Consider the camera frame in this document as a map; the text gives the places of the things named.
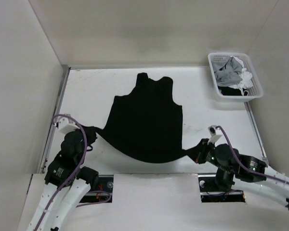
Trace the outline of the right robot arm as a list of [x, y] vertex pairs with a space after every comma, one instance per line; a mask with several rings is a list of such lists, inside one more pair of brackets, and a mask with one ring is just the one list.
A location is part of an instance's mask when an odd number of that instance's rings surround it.
[[262, 160], [240, 154], [228, 144], [215, 146], [202, 139], [189, 157], [197, 164], [210, 163], [217, 167], [213, 180], [203, 183], [205, 189], [218, 192], [250, 191], [274, 200], [289, 211], [289, 180], [278, 177]]

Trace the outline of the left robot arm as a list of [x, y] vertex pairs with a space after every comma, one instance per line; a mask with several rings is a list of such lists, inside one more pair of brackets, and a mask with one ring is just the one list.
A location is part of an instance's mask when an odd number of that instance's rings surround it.
[[99, 173], [83, 166], [85, 154], [93, 150], [96, 139], [95, 127], [72, 126], [65, 134], [59, 153], [47, 168], [29, 231], [62, 231], [85, 194], [98, 188]]

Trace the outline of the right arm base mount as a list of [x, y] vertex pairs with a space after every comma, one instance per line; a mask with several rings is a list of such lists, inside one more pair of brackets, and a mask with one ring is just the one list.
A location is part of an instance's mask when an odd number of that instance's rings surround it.
[[200, 200], [202, 203], [245, 203], [245, 195], [240, 190], [223, 190], [215, 183], [215, 175], [198, 175]]

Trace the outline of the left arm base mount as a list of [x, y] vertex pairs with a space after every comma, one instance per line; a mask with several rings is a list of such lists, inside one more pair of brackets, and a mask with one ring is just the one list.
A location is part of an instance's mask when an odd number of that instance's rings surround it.
[[114, 176], [100, 175], [98, 183], [94, 188], [91, 188], [86, 195], [83, 196], [80, 203], [96, 203], [107, 200], [109, 196], [112, 197], [113, 188]]

